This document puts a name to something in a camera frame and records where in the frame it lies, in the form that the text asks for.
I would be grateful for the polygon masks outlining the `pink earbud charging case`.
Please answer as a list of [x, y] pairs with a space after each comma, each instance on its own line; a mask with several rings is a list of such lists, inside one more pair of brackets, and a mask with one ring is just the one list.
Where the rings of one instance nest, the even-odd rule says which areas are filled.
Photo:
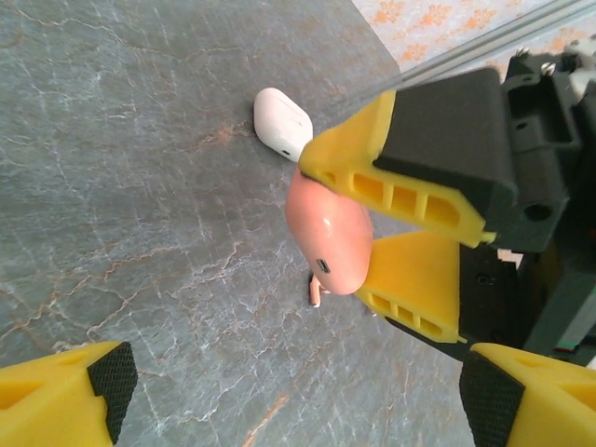
[[323, 289], [339, 295], [364, 283], [373, 250], [368, 210], [297, 170], [286, 198], [291, 234]]

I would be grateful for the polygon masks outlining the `aluminium frame post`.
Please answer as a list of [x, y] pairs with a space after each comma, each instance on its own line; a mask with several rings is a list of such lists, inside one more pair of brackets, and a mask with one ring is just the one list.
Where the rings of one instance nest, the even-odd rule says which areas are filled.
[[596, 39], [596, 0], [353, 0], [409, 87]]

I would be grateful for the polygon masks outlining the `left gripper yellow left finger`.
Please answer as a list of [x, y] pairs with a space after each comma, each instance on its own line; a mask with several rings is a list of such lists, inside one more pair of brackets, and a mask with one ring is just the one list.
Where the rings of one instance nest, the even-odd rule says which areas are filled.
[[128, 342], [0, 369], [0, 447], [115, 447], [138, 372]]

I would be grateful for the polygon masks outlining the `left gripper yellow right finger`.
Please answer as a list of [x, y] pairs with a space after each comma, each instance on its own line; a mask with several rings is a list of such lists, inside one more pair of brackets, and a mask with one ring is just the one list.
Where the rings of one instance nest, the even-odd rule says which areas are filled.
[[475, 344], [459, 379], [475, 447], [596, 447], [596, 371]]

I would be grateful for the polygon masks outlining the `white earbud charging case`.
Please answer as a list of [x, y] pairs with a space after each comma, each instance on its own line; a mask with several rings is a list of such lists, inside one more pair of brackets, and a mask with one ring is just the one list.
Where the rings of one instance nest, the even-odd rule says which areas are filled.
[[314, 135], [310, 116], [277, 88], [264, 88], [257, 93], [253, 126], [265, 146], [293, 163], [299, 161]]

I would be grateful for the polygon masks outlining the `pink wireless earbud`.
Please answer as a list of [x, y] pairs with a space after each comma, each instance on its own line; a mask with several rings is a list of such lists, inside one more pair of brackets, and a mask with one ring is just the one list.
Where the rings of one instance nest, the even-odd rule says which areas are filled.
[[312, 307], [315, 308], [320, 307], [322, 294], [330, 294], [330, 292], [321, 285], [320, 281], [315, 275], [310, 276], [308, 293], [308, 302]]

